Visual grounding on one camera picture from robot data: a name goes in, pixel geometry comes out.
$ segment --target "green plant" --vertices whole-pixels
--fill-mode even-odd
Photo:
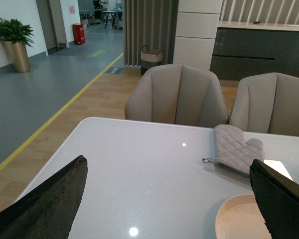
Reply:
[[[33,36],[33,30],[30,25],[23,25],[17,19],[10,21],[0,17],[0,41],[22,42],[25,45],[31,46],[34,43],[29,37]]]

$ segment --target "gray oven mitt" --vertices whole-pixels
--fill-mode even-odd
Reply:
[[[215,166],[228,172],[249,175],[249,167],[256,158],[264,161],[263,143],[251,138],[245,143],[243,131],[235,126],[220,124],[214,128],[216,157],[204,158],[203,162],[213,162]]]

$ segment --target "gold planter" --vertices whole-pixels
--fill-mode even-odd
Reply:
[[[30,63],[25,45],[21,42],[12,44],[12,41],[5,41],[5,47],[10,55],[17,72],[30,71]]]

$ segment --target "wooden floor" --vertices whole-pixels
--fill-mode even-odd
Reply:
[[[139,68],[121,74],[103,74],[0,171],[0,211],[10,206],[75,126],[87,117],[124,119],[127,99],[141,78]],[[228,110],[236,92],[235,81],[221,80]]]

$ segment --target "green floor sign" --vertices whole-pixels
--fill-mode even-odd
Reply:
[[[106,50],[97,50],[93,53],[91,53],[90,55],[88,55],[88,57],[99,57],[102,56],[104,53],[106,52]]]

